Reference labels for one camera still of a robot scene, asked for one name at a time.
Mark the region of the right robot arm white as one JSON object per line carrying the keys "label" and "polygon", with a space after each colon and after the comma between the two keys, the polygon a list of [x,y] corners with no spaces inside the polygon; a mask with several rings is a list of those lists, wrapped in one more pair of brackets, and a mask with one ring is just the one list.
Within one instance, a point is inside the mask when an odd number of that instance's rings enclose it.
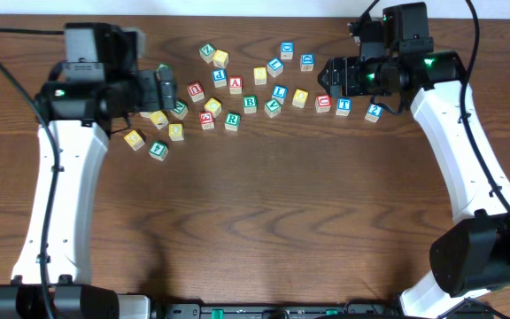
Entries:
{"label": "right robot arm white", "polygon": [[400,294],[403,315],[437,318],[510,285],[510,182],[475,112],[454,51],[331,58],[318,83],[331,97],[400,93],[427,136],[452,205],[453,227],[430,247],[430,271]]}

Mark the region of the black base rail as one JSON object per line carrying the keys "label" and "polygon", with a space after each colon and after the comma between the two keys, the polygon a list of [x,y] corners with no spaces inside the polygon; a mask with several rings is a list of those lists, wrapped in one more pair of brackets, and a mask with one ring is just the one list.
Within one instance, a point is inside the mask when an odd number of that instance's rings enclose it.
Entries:
{"label": "black base rail", "polygon": [[407,318],[400,305],[350,300],[343,305],[154,305],[151,319],[345,319]]}

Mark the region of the green N wooden block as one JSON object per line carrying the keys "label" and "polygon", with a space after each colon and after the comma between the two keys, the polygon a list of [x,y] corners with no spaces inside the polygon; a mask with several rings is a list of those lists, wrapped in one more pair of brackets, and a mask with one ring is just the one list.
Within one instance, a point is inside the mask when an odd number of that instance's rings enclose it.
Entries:
{"label": "green N wooden block", "polygon": [[171,114],[178,120],[183,120],[189,113],[188,105],[181,100],[177,100],[175,107],[171,110]]}

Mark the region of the green 4 wooden block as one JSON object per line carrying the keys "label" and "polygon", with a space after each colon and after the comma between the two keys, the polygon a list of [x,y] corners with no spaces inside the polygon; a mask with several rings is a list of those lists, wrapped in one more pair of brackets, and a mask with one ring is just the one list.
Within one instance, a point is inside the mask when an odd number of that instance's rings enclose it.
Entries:
{"label": "green 4 wooden block", "polygon": [[154,142],[149,149],[149,155],[156,160],[164,161],[168,154],[168,147],[161,142]]}

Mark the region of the red U block right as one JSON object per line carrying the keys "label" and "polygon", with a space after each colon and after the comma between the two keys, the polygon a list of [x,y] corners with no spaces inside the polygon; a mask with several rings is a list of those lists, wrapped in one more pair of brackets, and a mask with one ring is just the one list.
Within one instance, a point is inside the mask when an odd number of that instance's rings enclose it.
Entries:
{"label": "red U block right", "polygon": [[317,113],[326,113],[330,110],[332,105],[331,97],[329,95],[318,95],[315,98],[315,110]]}

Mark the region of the yellow O wooden block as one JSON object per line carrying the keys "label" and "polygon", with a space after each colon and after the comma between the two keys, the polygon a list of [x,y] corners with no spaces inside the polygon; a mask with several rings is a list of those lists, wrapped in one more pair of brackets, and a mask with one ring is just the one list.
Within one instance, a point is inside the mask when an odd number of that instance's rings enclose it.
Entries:
{"label": "yellow O wooden block", "polygon": [[168,126],[168,134],[169,138],[172,141],[183,141],[184,140],[183,125],[181,123],[170,124]]}

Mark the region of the blue l wooden block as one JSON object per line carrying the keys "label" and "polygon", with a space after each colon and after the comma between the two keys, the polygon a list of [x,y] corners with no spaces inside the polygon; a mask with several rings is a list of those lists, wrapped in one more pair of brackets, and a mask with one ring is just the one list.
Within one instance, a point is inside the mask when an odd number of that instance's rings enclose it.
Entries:
{"label": "blue l wooden block", "polygon": [[287,97],[288,89],[281,85],[275,85],[272,90],[271,97],[275,99],[279,104],[283,105]]}
{"label": "blue l wooden block", "polygon": [[267,62],[267,72],[272,77],[277,77],[283,72],[284,64],[279,58],[272,58]]}

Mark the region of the green R wooden block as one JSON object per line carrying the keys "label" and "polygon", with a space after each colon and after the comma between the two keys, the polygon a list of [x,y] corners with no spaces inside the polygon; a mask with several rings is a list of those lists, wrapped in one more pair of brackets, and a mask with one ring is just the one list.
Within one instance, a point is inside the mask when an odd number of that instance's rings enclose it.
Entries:
{"label": "green R wooden block", "polygon": [[228,113],[226,115],[224,126],[226,130],[237,131],[241,122],[241,115],[238,113]]}

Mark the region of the blue D wooden block top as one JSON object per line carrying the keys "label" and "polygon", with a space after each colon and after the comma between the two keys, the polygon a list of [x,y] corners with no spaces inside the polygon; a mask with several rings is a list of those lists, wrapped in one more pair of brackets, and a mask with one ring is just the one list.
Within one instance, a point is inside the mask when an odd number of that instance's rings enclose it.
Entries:
{"label": "blue D wooden block top", "polygon": [[280,46],[280,59],[292,60],[294,56],[294,43],[282,42]]}

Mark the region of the blue L wooden block upper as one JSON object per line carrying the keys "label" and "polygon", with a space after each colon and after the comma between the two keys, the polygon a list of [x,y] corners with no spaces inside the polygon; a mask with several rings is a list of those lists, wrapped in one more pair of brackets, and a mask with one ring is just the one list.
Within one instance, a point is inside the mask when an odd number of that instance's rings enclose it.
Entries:
{"label": "blue L wooden block upper", "polygon": [[272,77],[277,77],[283,72],[284,64],[279,58],[272,58],[267,62],[267,72]]}

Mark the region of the red E wooden block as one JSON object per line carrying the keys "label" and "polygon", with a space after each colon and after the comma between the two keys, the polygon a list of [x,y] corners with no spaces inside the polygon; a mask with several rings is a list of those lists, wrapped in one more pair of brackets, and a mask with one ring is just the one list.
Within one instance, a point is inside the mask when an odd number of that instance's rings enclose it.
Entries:
{"label": "red E wooden block", "polygon": [[203,130],[214,129],[214,117],[211,112],[203,112],[199,114],[200,123]]}

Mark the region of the blue T wooden block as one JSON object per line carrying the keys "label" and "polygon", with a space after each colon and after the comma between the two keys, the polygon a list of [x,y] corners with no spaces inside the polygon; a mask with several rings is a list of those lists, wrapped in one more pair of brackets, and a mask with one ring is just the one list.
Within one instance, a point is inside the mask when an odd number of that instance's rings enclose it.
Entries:
{"label": "blue T wooden block", "polygon": [[349,98],[340,97],[336,103],[336,116],[347,117],[352,110],[352,101]]}

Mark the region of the green V block centre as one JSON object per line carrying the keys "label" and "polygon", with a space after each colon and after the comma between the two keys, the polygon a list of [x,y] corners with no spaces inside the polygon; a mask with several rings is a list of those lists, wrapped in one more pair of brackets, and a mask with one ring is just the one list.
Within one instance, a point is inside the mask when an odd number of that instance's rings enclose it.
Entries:
{"label": "green V block centre", "polygon": [[265,112],[269,118],[274,118],[282,111],[282,105],[274,98],[265,102]]}

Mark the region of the yellow wooden block near Z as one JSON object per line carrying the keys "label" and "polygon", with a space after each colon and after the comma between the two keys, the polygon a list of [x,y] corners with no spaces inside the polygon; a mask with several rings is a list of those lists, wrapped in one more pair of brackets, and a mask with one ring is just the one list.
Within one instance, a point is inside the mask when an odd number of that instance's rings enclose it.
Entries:
{"label": "yellow wooden block near Z", "polygon": [[212,62],[215,67],[225,69],[228,65],[229,54],[226,51],[216,50]]}

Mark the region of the green J wooden block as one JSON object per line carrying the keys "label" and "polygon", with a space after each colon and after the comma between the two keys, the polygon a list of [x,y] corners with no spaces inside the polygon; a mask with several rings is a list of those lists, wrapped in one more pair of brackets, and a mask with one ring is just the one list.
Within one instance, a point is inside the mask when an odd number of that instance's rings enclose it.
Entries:
{"label": "green J wooden block", "polygon": [[157,67],[157,70],[164,70],[164,69],[171,69],[171,67],[168,64],[160,63]]}

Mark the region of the blue L wooden block lower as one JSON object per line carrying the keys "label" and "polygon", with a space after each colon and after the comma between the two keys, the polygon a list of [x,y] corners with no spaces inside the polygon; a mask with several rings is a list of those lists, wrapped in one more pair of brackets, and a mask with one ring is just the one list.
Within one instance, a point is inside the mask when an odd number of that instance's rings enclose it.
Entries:
{"label": "blue L wooden block lower", "polygon": [[275,85],[272,90],[271,97],[275,99],[279,104],[283,105],[287,97],[288,89],[281,85]]}

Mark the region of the red A wooden block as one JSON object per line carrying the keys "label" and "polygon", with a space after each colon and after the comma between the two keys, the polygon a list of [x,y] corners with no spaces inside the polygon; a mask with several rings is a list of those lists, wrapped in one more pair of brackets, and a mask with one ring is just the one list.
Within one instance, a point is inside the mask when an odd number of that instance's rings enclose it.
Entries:
{"label": "red A wooden block", "polygon": [[243,93],[243,78],[241,76],[231,76],[229,78],[229,92],[231,94],[242,94]]}

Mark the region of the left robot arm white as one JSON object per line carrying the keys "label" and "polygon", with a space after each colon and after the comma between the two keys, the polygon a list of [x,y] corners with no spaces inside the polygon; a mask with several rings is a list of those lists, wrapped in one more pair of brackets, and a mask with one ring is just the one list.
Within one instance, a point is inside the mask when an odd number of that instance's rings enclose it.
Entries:
{"label": "left robot arm white", "polygon": [[35,98],[42,113],[35,201],[11,281],[0,284],[0,318],[162,318],[146,295],[92,285],[89,241],[112,120],[174,108],[174,73],[162,65],[107,74],[87,64],[65,74]]}

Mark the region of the yellow S wooden block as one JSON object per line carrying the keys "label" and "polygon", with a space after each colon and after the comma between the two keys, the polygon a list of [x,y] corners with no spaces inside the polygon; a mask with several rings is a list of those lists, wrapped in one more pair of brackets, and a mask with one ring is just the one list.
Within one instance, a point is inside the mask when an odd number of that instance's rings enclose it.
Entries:
{"label": "yellow S wooden block", "polygon": [[255,67],[253,69],[254,83],[256,85],[266,85],[267,84],[267,70],[262,67]]}

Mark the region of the blue P wooden block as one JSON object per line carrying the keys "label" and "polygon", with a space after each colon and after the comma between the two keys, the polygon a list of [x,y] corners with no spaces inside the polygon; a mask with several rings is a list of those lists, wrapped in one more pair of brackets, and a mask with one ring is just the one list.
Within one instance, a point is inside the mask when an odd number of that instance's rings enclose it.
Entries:
{"label": "blue P wooden block", "polygon": [[214,69],[212,71],[212,79],[215,88],[225,87],[228,85],[228,77],[224,69]]}

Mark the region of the yellow K wooden block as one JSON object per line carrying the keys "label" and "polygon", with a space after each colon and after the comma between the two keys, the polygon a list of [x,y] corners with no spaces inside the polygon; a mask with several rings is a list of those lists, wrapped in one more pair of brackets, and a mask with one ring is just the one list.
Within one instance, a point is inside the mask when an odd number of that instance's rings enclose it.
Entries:
{"label": "yellow K wooden block", "polygon": [[161,130],[163,127],[169,124],[169,120],[162,111],[152,112],[149,115],[149,119],[156,129]]}

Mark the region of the yellow C wooden block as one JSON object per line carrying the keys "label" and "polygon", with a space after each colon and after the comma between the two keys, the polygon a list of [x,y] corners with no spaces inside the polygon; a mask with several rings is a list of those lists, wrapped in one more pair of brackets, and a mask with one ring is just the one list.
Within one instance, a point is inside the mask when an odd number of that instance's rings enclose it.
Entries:
{"label": "yellow C wooden block", "polygon": [[211,97],[206,103],[205,103],[205,110],[212,114],[214,118],[217,118],[218,115],[221,113],[222,104],[221,102]]}

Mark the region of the green Z wooden block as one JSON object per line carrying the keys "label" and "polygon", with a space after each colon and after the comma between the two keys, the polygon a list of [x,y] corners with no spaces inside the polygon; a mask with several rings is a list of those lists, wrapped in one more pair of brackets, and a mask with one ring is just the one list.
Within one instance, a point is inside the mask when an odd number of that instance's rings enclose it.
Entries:
{"label": "green Z wooden block", "polygon": [[207,63],[210,64],[213,62],[213,56],[215,55],[216,49],[211,43],[205,43],[203,46],[199,49],[199,54],[201,59]]}

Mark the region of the blue 2 wooden block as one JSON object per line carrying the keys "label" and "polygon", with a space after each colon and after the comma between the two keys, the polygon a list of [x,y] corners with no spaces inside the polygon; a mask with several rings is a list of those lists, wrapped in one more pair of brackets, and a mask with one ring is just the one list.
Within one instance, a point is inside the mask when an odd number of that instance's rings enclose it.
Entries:
{"label": "blue 2 wooden block", "polygon": [[371,104],[367,109],[365,119],[370,122],[378,122],[382,113],[383,109],[379,105]]}

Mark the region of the blue D wooden block right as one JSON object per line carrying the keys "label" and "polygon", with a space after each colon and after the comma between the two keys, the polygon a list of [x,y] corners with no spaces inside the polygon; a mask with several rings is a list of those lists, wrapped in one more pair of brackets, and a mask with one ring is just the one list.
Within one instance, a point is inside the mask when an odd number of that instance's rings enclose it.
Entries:
{"label": "blue D wooden block right", "polygon": [[302,72],[311,72],[313,70],[315,58],[312,53],[305,53],[300,56],[300,70]]}

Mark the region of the yellow G wooden block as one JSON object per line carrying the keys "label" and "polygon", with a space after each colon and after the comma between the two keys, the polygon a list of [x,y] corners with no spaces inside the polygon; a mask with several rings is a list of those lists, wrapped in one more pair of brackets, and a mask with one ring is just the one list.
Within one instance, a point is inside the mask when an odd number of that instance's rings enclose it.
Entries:
{"label": "yellow G wooden block", "polygon": [[134,151],[137,151],[145,145],[146,137],[140,130],[134,129],[124,135],[124,140]]}

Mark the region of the blue d wooden block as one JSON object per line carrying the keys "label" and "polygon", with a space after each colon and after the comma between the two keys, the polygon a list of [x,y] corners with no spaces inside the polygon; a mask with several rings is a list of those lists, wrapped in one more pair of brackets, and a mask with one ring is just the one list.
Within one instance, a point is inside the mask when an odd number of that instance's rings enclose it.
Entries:
{"label": "blue d wooden block", "polygon": [[302,72],[311,72],[313,70],[315,58],[312,53],[305,53],[300,56],[300,70]]}
{"label": "blue d wooden block", "polygon": [[280,59],[292,60],[294,56],[294,43],[282,42],[280,46]]}

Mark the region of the green B wooden block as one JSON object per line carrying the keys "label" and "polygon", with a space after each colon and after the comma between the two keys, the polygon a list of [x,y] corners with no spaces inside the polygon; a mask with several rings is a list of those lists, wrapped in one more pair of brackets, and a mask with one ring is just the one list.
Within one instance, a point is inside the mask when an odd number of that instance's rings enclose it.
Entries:
{"label": "green B wooden block", "polygon": [[258,100],[254,95],[243,96],[243,112],[245,114],[257,112]]}

